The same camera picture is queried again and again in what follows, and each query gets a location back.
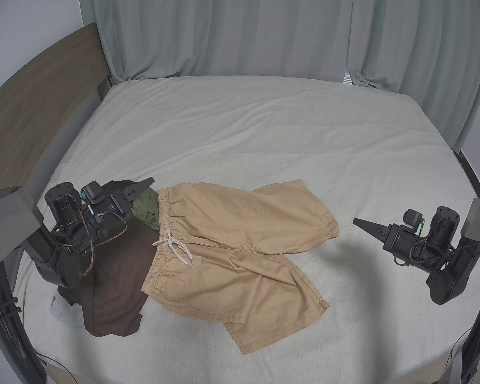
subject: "curtain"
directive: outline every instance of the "curtain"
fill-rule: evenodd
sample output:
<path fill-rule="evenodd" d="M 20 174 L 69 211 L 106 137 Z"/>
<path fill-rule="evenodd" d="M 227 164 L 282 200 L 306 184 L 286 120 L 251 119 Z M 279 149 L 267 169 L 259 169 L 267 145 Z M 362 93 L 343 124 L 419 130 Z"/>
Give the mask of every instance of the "curtain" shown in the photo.
<path fill-rule="evenodd" d="M 84 22 L 97 24 L 117 84 L 191 75 L 342 82 L 352 2 L 81 0 L 80 4 Z"/>
<path fill-rule="evenodd" d="M 478 109 L 479 63 L 480 0 L 354 0 L 353 83 L 411 96 L 457 152 Z"/>

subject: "bed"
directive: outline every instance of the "bed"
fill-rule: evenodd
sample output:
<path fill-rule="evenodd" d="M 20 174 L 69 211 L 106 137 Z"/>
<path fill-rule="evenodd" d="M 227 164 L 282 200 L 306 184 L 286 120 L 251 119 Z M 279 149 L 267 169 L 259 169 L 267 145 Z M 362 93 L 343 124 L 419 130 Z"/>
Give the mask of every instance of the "bed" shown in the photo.
<path fill-rule="evenodd" d="M 449 350 L 478 312 L 480 269 L 460 297 L 435 305 L 424 272 L 395 265 L 352 225 L 355 217 L 400 223 L 408 208 L 429 223 L 440 205 L 464 218 L 475 197 L 409 96 L 282 77 L 124 82 L 110 89 L 46 189 L 150 176 L 155 189 L 209 182 L 253 190 L 303 179 L 340 236 L 289 258 L 331 306 L 314 325 L 247 356 L 222 324 L 176 315 L 150 298 L 136 334 L 95 338 L 49 313 L 56 287 L 24 254 L 14 292 L 24 327 L 38 352 L 72 372 L 103 384 L 384 383 Z M 51 228 L 43 198 L 38 206 Z"/>

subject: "khaki pants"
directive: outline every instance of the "khaki pants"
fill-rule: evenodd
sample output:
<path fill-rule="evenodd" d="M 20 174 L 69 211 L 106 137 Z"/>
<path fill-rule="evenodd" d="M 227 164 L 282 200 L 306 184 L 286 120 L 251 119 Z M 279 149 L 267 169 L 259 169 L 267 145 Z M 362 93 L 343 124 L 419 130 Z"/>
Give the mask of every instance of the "khaki pants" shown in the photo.
<path fill-rule="evenodd" d="M 181 184 L 158 198 L 160 240 L 169 239 L 169 229 L 193 258 L 192 269 L 166 242 L 158 246 L 142 291 L 167 309 L 223 322 L 245 355 L 309 326 L 328 308 L 284 256 L 338 236 L 335 219 L 303 181 L 253 192 Z"/>

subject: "wooden bed frame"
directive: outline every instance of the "wooden bed frame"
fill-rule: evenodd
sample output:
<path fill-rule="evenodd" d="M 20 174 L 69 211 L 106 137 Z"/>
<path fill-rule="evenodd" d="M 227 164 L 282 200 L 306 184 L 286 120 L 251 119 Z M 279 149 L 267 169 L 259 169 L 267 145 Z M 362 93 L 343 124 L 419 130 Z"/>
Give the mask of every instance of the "wooden bed frame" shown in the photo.
<path fill-rule="evenodd" d="M 92 23 L 39 54 L 0 87 L 0 190 L 27 183 L 47 146 L 95 88 L 103 100 L 111 88 L 109 76 Z M 71 144 L 53 149 L 58 161 Z M 56 165 L 45 176 L 51 177 Z"/>

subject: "clothing pile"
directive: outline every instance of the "clothing pile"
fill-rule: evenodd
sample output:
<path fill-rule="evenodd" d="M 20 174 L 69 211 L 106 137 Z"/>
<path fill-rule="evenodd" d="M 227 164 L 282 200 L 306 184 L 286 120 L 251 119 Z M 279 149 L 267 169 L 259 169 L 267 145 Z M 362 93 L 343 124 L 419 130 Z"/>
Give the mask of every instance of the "clothing pile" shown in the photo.
<path fill-rule="evenodd" d="M 301 180 L 252 192 L 205 183 L 148 190 L 126 222 L 122 236 L 96 248 L 79 287 L 59 287 L 82 306 L 95 336 L 136 332 L 148 295 L 172 312 L 222 322 L 245 355 L 311 325 L 328 308 L 285 256 L 339 233 Z"/>

